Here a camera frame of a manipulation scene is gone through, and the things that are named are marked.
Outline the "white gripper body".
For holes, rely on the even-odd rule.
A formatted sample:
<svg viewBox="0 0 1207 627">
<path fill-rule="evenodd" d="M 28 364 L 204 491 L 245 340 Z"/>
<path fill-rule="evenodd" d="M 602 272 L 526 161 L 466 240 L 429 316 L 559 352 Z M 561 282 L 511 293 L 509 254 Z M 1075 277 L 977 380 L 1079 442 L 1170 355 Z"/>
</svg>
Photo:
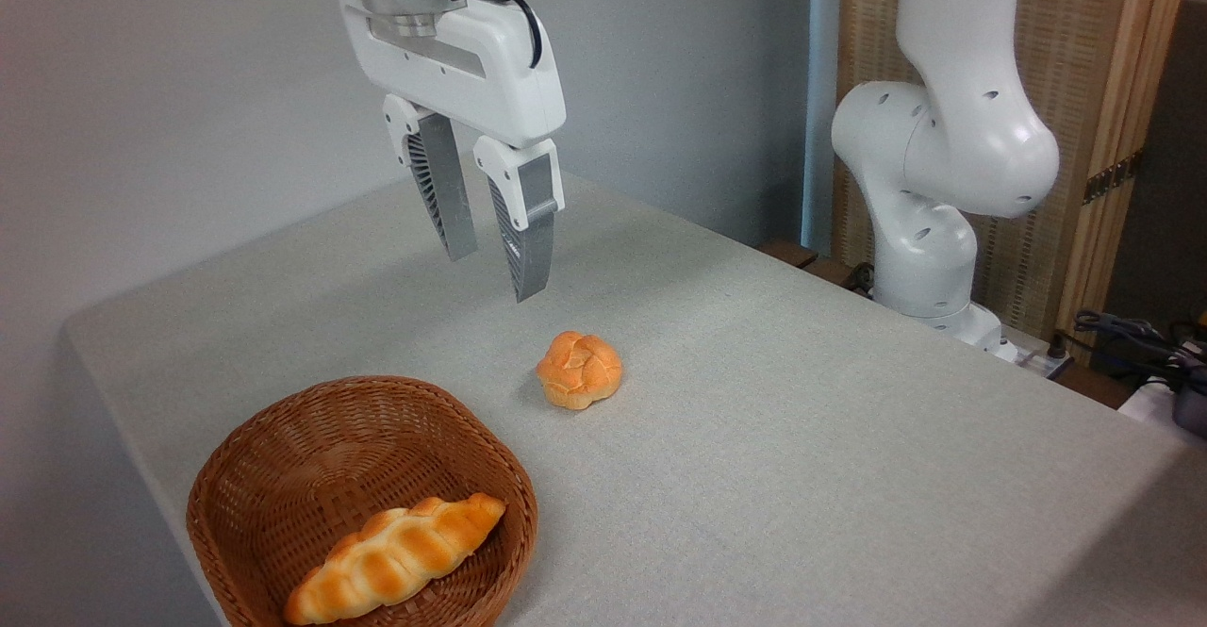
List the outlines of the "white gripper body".
<svg viewBox="0 0 1207 627">
<path fill-rule="evenodd" d="M 566 108 L 538 17 L 521 0 L 339 0 L 358 66 L 380 89 L 521 149 Z"/>
</svg>

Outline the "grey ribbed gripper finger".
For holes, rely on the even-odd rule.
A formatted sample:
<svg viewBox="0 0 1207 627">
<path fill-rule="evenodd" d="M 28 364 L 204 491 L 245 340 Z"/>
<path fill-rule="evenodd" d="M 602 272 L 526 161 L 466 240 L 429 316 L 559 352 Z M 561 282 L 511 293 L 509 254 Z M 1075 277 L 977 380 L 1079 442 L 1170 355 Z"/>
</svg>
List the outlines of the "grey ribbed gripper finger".
<svg viewBox="0 0 1207 627">
<path fill-rule="evenodd" d="M 391 146 L 414 178 L 441 245 L 451 261 L 477 252 L 470 197 L 450 120 L 387 94 L 383 101 Z"/>
<path fill-rule="evenodd" d="M 552 139 L 514 149 L 492 137 L 473 147 L 488 178 L 517 302 L 547 285 L 554 249 L 554 216 L 566 207 L 559 156 Z"/>
</svg>

